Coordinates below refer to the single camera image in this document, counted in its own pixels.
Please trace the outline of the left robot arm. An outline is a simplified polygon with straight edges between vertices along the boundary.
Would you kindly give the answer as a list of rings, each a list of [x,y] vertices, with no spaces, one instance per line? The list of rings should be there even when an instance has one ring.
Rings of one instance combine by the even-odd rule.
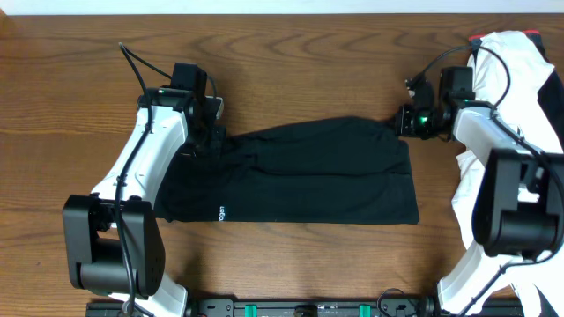
[[[224,132],[224,100],[151,88],[129,140],[89,195],[70,195],[63,230],[71,285],[118,300],[107,316],[186,316],[189,292],[165,271],[155,200],[178,151],[207,153]]]

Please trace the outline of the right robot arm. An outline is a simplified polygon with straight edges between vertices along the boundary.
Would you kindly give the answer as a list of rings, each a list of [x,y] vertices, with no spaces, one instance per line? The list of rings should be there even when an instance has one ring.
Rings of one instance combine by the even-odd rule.
[[[485,101],[446,108],[404,105],[391,120],[399,136],[449,132],[484,165],[471,214],[473,241],[437,285],[435,310],[465,316],[501,277],[556,258],[563,248],[563,157],[527,143]]]

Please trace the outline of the black t-shirt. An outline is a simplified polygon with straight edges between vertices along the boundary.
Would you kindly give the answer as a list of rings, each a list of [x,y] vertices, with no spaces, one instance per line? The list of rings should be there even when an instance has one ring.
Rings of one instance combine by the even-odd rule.
[[[179,151],[154,209],[169,222],[419,222],[407,143],[360,117],[230,136],[217,156]]]

